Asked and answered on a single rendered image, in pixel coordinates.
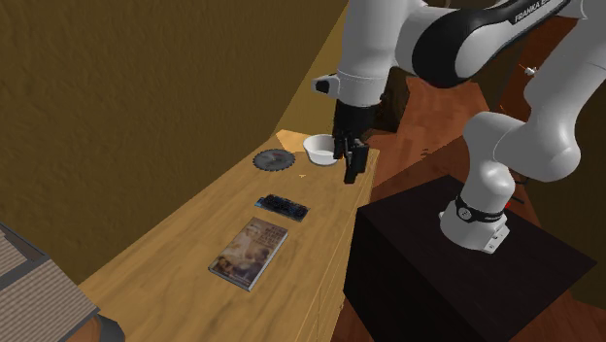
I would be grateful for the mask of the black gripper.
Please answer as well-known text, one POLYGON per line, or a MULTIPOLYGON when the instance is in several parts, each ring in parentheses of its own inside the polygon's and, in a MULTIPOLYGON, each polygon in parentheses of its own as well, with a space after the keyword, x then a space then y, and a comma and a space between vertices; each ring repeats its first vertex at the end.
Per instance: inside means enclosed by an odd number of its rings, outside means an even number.
POLYGON ((356 176, 365 172, 369 146, 358 138, 372 127, 377 108, 377 105, 356 107, 341 100, 336 101, 332 129, 333 158, 345 157, 345 184, 353 184, 356 176))

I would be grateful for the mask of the white bowl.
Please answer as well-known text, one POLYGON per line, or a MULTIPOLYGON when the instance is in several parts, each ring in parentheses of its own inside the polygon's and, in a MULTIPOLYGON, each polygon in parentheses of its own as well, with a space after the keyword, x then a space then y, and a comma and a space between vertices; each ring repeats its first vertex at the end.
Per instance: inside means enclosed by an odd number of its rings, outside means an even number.
POLYGON ((337 162, 334 157, 334 139, 330 134, 318 134, 306 138, 303 148, 310 159, 316 165, 328 166, 337 162))

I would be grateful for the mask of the dark wooden cabinet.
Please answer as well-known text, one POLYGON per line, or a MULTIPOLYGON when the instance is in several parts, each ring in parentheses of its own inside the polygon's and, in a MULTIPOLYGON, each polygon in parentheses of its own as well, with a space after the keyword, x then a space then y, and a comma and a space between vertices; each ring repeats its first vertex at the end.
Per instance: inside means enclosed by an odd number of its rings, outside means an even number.
POLYGON ((409 73, 399 67, 390 68, 381 103, 375 112, 373 129, 397 132, 410 96, 408 76, 409 73))

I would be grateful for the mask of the grey circular saw blade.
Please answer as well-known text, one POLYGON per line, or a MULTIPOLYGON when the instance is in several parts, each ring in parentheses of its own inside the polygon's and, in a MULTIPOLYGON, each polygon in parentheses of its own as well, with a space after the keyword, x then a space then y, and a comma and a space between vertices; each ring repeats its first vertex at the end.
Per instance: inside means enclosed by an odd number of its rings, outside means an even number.
POLYGON ((283 149, 270 149, 258 153, 252 160, 253 165, 263 171, 282 171, 295 162, 293 153, 283 149))

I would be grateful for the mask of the black blue remote control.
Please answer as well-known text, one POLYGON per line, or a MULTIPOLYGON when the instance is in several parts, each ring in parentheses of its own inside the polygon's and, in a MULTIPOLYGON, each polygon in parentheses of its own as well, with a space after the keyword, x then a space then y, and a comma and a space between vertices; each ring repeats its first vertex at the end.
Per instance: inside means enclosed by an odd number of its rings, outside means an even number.
POLYGON ((255 206, 297 222, 302 222, 309 212, 308 207, 275 194, 260 197, 255 206))

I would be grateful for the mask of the brown cover book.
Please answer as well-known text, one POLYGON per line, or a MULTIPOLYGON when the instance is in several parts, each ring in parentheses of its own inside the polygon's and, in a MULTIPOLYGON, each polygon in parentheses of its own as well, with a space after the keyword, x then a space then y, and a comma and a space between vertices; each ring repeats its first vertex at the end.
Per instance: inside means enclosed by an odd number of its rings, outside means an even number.
POLYGON ((251 291, 287 237, 285 228, 251 218, 208 269, 229 283, 251 291))

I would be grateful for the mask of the black robot stand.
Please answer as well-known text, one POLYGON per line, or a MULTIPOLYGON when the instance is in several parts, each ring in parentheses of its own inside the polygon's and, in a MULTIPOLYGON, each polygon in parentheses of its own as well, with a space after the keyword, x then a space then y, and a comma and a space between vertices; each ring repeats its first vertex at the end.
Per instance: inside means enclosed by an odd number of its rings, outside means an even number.
POLYGON ((450 175, 358 209, 344 294, 375 342, 509 342, 595 262, 508 212, 493 254, 450 241, 450 175))

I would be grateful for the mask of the grey striped furniture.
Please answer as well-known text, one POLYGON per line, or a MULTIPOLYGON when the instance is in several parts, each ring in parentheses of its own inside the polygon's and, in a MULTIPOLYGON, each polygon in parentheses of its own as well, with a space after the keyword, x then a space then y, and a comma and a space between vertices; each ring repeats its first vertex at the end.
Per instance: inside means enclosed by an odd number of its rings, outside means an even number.
POLYGON ((125 342, 125 334, 48 254, 0 223, 0 342, 125 342))

